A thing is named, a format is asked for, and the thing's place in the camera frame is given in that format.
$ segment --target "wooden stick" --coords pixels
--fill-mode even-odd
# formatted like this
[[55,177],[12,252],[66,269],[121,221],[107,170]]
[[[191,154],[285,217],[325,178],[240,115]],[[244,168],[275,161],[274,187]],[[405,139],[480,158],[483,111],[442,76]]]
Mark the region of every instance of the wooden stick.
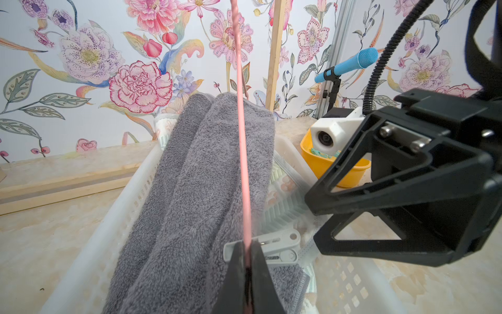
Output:
[[274,111],[276,85],[279,71],[279,56],[281,54],[282,33],[284,28],[284,11],[286,0],[274,0],[274,25],[272,26],[272,42],[270,44],[269,78],[267,79],[266,107]]

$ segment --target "pink rope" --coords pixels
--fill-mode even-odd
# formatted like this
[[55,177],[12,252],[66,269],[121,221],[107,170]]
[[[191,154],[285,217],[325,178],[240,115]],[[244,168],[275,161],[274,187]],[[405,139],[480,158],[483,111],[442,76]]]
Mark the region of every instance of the pink rope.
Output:
[[246,130],[244,126],[244,101],[242,99],[242,63],[240,52],[239,8],[237,0],[230,0],[232,6],[232,27],[237,58],[237,117],[239,122],[240,180],[242,182],[242,224],[246,267],[251,266],[251,200],[249,196],[249,174],[247,171]]

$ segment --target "purple flower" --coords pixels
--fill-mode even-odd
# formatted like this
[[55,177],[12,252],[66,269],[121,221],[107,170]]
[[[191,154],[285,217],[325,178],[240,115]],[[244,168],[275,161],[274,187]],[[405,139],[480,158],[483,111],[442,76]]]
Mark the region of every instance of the purple flower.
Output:
[[429,52],[431,52],[431,46],[429,45],[422,45],[417,50],[415,50],[415,53],[417,54],[417,57],[419,59],[421,59],[422,57],[427,57]]
[[448,55],[433,55],[410,64],[399,81],[403,91],[412,88],[436,90],[450,81],[451,59]]
[[414,51],[420,45],[420,38],[417,36],[413,36],[409,40],[406,41],[405,50],[406,51]]
[[192,76],[192,71],[185,72],[185,70],[181,70],[180,74],[181,75],[176,75],[178,83],[185,84],[186,86],[190,87],[194,79]]
[[65,31],[73,28],[73,19],[65,10],[54,10],[52,12],[51,21]]
[[41,43],[42,45],[49,47],[49,48],[54,48],[54,43],[49,40],[49,37],[45,35],[44,33],[41,33],[39,31],[36,31],[34,29],[31,29],[35,37],[38,39],[38,42]]
[[180,84],[173,84],[173,87],[175,88],[173,91],[173,94],[177,93],[176,97],[177,98],[182,98],[184,95],[190,95],[197,89],[197,85],[195,84],[185,84],[185,83],[180,83]]
[[47,6],[44,0],[21,0],[21,4],[25,12],[32,18],[47,18]]
[[123,65],[120,51],[101,28],[84,25],[78,31],[69,30],[69,35],[60,39],[59,58],[71,76],[94,84],[108,80]]

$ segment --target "black cable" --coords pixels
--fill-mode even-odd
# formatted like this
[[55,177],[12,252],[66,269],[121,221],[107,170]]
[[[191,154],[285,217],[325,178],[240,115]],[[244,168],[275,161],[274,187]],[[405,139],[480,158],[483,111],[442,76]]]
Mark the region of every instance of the black cable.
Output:
[[404,21],[399,25],[398,29],[392,36],[391,40],[382,52],[379,61],[376,63],[376,67],[369,78],[368,87],[366,88],[366,93],[364,94],[364,100],[362,101],[362,113],[368,115],[371,113],[371,105],[373,103],[373,96],[375,95],[375,90],[377,89],[378,80],[385,69],[385,65],[392,56],[392,53],[397,48],[401,40],[404,38],[406,33],[410,30],[413,24],[418,20],[420,15],[431,5],[434,0],[420,0],[411,10],[411,12],[405,17]]

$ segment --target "black bracket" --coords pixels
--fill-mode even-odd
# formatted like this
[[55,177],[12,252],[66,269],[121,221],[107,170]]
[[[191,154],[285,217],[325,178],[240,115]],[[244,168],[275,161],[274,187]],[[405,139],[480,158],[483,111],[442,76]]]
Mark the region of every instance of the black bracket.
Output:
[[[502,211],[500,104],[412,89],[402,109],[366,117],[305,196],[315,215],[334,214],[314,236],[324,255],[440,266],[482,248]],[[367,152],[372,183],[336,184]],[[361,213],[379,216],[401,240],[336,240]]]

